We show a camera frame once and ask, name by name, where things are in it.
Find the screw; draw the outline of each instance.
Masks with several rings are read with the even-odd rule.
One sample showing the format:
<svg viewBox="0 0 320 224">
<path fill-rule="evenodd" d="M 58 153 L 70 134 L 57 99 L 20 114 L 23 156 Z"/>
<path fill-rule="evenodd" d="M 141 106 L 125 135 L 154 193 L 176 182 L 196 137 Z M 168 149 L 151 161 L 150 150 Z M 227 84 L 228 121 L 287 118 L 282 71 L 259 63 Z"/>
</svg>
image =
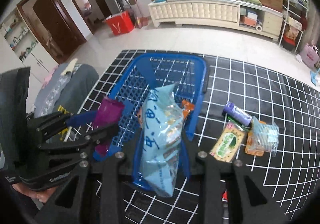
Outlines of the screw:
<svg viewBox="0 0 320 224">
<path fill-rule="evenodd" d="M 80 158 L 81 158 L 81 159 L 85 159 L 85 158 L 87 158 L 87 157 L 88 157 L 88 155 L 87 155 L 86 152 L 82 152 L 82 153 L 80 154 Z"/>
<path fill-rule="evenodd" d="M 198 153 L 198 156 L 200 157 L 200 158 L 206 158 L 207 157 L 207 153 L 206 152 L 204 152 L 204 151 L 200 151 L 199 153 Z"/>
<path fill-rule="evenodd" d="M 116 156 L 116 158 L 121 159 L 124 157 L 124 153 L 123 152 L 116 152 L 115 156 Z"/>
<path fill-rule="evenodd" d="M 237 167 L 241 167 L 243 165 L 242 161 L 237 159 L 235 162 L 234 162 L 235 166 Z"/>
<path fill-rule="evenodd" d="M 89 162 L 86 161 L 86 160 L 82 160 L 80 163 L 79 163 L 80 167 L 82 168 L 86 168 L 88 165 L 89 165 Z"/>
</svg>

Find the black tablecloth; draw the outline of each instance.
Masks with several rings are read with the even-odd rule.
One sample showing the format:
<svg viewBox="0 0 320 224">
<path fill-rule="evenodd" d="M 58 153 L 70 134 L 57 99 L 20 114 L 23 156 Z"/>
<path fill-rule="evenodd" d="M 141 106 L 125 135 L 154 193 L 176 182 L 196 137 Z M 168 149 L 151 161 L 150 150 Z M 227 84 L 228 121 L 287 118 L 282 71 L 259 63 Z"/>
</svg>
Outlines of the black tablecloth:
<svg viewBox="0 0 320 224">
<path fill-rule="evenodd" d="M 154 50 L 124 50 L 102 75 L 83 106 L 98 109 L 132 59 Z M 194 138 L 209 151 L 226 122 L 227 101 L 244 108 L 267 124 L 279 126 L 276 157 L 247 155 L 244 145 L 237 157 L 258 177 L 290 219 L 301 211 L 319 179 L 320 95 L 313 88 L 284 74 L 260 66 L 209 55 L 209 83 Z M 123 185 L 128 223 L 198 223 L 200 185 L 179 176 L 172 198 L 150 196 Z M 224 222 L 228 222 L 225 211 Z"/>
</svg>

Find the white rack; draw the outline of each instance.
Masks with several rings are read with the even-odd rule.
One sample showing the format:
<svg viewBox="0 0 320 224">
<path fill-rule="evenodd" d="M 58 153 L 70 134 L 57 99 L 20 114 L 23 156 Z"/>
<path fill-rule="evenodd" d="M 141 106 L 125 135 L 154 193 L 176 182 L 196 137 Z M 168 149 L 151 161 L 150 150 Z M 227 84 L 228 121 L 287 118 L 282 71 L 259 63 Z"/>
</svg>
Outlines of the white rack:
<svg viewBox="0 0 320 224">
<path fill-rule="evenodd" d="M 308 11 L 309 11 L 309 1 L 308 1 L 308 0 L 305 0 L 305 2 L 307 3 L 307 7 L 305 7 L 305 6 L 302 5 L 301 3 L 298 3 L 298 5 L 302 6 L 302 7 L 306 10 L 306 18 L 307 18 L 307 16 L 308 16 Z M 288 0 L 287 6 L 282 5 L 282 8 L 286 11 L 286 15 L 285 15 L 285 18 L 283 19 L 284 25 L 283 25 L 283 29 L 282 29 L 282 33 L 281 33 L 281 37 L 280 37 L 280 41 L 279 41 L 279 46 L 281 45 L 281 42 L 282 42 L 282 38 L 283 38 L 283 35 L 284 35 L 285 26 L 286 26 L 286 24 L 288 24 L 287 21 L 288 21 L 288 18 L 289 18 L 289 13 L 292 14 L 292 15 L 294 16 L 294 19 L 296 19 L 296 20 L 299 20 L 299 19 L 301 18 L 301 16 L 299 16 L 298 14 L 296 14 L 294 11 L 292 11 L 292 10 L 290 9 L 290 6 L 294 6 L 294 5 L 292 4 L 292 2 L 290 2 L 290 0 Z M 299 46 L 299 44 L 300 44 L 300 41 L 301 41 L 301 38 L 302 38 L 302 35 L 303 35 L 303 31 L 302 31 L 302 30 L 299 30 L 299 31 L 300 31 L 301 33 L 300 33 L 300 38 L 299 38 L 298 44 L 297 44 L 297 46 L 296 46 L 296 48 L 295 48 L 295 51 L 294 51 L 295 53 L 297 52 L 298 46 Z"/>
</svg>

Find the light blue snack bag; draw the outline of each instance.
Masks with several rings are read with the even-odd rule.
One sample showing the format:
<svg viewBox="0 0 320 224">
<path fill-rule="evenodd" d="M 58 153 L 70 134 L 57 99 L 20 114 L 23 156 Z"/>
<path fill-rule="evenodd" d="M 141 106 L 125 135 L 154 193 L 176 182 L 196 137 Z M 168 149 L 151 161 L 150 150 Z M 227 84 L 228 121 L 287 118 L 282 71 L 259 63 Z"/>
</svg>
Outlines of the light blue snack bag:
<svg viewBox="0 0 320 224">
<path fill-rule="evenodd" d="M 183 114 L 174 101 L 174 87 L 171 84 L 150 90 L 142 106 L 140 172 L 162 197 L 172 197 L 179 164 Z"/>
</svg>

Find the blue plastic container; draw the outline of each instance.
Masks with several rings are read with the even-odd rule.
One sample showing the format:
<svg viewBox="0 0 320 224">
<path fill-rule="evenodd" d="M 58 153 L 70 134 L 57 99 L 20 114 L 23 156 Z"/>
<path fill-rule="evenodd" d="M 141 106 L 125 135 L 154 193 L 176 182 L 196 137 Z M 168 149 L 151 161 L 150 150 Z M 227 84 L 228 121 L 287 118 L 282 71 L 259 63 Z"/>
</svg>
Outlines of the blue plastic container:
<svg viewBox="0 0 320 224">
<path fill-rule="evenodd" d="M 149 90 L 177 82 L 179 86 L 174 94 L 175 101 L 180 103 L 182 99 L 186 99 L 195 104 L 195 109 L 188 116 L 184 127 L 188 139 L 192 140 L 203 101 L 206 71 L 206 62 L 201 57 L 193 55 L 152 53 L 142 54 L 134 59 L 109 95 L 110 98 L 124 103 L 125 109 L 119 121 L 119 135 L 112 139 L 106 157 L 121 151 L 125 142 L 134 137 L 139 127 L 136 114 Z M 142 148 L 143 137 L 140 137 L 138 146 Z M 150 190 L 139 173 L 141 152 L 142 149 L 137 149 L 135 154 L 134 183 Z M 106 157 L 99 158 L 95 155 L 96 160 L 104 160 Z"/>
</svg>

